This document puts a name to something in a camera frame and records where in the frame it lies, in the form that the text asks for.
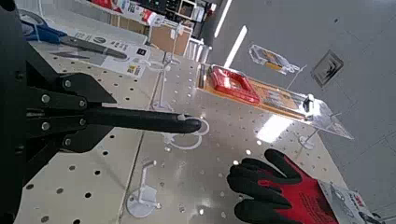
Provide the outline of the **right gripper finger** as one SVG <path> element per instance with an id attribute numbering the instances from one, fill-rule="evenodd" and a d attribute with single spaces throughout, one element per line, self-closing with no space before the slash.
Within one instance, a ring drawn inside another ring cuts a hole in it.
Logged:
<path id="1" fill-rule="evenodd" d="M 26 110 L 33 114 L 72 113 L 115 104 L 113 96 L 85 73 L 57 73 L 48 63 L 27 63 Z"/>
<path id="2" fill-rule="evenodd" d="M 89 124 L 83 117 L 27 120 L 27 176 L 34 177 L 61 149 L 91 151 L 113 128 Z"/>

